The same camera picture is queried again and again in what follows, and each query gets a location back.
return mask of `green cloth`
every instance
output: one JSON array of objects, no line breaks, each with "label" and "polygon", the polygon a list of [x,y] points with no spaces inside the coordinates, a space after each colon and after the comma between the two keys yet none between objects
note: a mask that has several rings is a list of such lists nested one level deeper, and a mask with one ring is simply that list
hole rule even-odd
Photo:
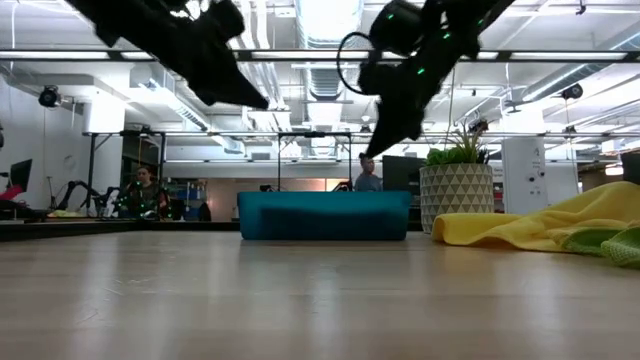
[{"label": "green cloth", "polygon": [[562,247],[576,254],[607,258],[616,266],[640,270],[640,227],[582,229],[570,235]]}]

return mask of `potted plant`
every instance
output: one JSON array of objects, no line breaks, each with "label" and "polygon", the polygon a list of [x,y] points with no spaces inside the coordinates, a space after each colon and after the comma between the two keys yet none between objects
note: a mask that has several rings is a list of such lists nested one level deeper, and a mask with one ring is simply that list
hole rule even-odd
[{"label": "potted plant", "polygon": [[429,151],[426,166],[420,169],[425,233],[431,233],[438,215],[494,211],[493,171],[488,165],[489,154],[479,141],[484,130],[467,130],[464,124],[462,131],[452,133],[453,147]]}]

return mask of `computer monitor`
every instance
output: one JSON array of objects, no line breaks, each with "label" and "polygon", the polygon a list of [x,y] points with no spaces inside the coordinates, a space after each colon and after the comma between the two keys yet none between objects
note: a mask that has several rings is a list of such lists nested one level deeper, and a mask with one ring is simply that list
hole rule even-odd
[{"label": "computer monitor", "polygon": [[420,168],[425,159],[404,156],[382,157],[382,188],[384,191],[408,191],[412,204],[420,204]]},{"label": "computer monitor", "polygon": [[20,185],[22,192],[27,192],[29,177],[31,177],[31,164],[33,160],[25,160],[11,165],[11,185]]},{"label": "computer monitor", "polygon": [[624,174],[622,180],[640,185],[640,154],[624,153],[620,155]]}]

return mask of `red object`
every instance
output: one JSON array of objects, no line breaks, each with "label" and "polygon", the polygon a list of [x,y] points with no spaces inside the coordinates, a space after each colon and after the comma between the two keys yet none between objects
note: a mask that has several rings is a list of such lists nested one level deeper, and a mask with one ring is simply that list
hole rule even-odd
[{"label": "red object", "polygon": [[13,200],[16,196],[22,193],[22,187],[20,185],[14,185],[8,188],[4,193],[0,194],[0,200]]}]

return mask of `person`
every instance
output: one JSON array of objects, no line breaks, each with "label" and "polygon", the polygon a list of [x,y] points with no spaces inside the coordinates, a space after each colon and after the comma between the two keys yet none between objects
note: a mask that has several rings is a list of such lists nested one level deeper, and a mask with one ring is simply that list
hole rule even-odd
[{"label": "person", "polygon": [[144,212],[143,210],[156,210],[156,203],[160,209],[167,207],[167,199],[160,191],[160,185],[151,181],[151,172],[141,166],[136,172],[136,182],[129,184],[124,191],[125,196],[131,196],[130,206],[122,207],[125,212]]},{"label": "person", "polygon": [[382,179],[373,173],[376,169],[376,164],[373,162],[373,159],[366,157],[364,154],[360,154],[360,166],[362,167],[362,173],[356,179],[354,190],[382,191]]}]

